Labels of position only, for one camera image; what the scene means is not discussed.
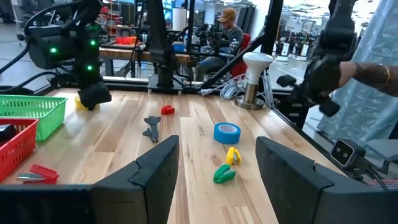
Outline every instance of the yellow object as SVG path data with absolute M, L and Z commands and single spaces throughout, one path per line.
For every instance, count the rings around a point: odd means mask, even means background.
M 76 109 L 78 109 L 78 110 L 88 110 L 87 107 L 85 107 L 85 106 L 82 105 L 79 96 L 75 96 L 75 107 L 76 107 Z
M 239 154 L 238 149 L 235 147 L 230 147 L 228 153 L 226 154 L 226 163 L 228 165 L 241 164 L 241 155 Z

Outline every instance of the green clip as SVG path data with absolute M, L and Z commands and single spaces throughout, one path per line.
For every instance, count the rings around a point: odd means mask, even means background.
M 229 180 L 235 178 L 236 171 L 231 170 L 231 166 L 228 164 L 222 165 L 214 173 L 213 182 L 216 184 L 223 184 Z

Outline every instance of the red plastic basket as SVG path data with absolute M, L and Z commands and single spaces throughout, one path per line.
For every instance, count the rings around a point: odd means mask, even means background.
M 38 119 L 0 118 L 0 124 L 12 124 L 18 134 L 0 145 L 0 182 L 15 171 L 35 149 Z

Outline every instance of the green plastic piece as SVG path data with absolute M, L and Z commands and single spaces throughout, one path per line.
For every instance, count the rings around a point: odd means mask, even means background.
M 49 96 L 0 95 L 0 117 L 34 118 L 36 140 L 46 140 L 65 118 L 66 98 Z
M 231 166 L 228 164 L 222 165 L 214 173 L 213 182 L 216 184 L 223 184 L 235 178 L 236 171 L 231 170 Z

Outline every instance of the tattooed arm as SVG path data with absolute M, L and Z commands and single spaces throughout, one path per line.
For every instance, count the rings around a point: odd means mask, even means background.
M 375 63 L 340 63 L 341 79 L 339 86 L 350 78 L 373 87 L 385 94 L 398 97 L 398 66 L 384 66 Z

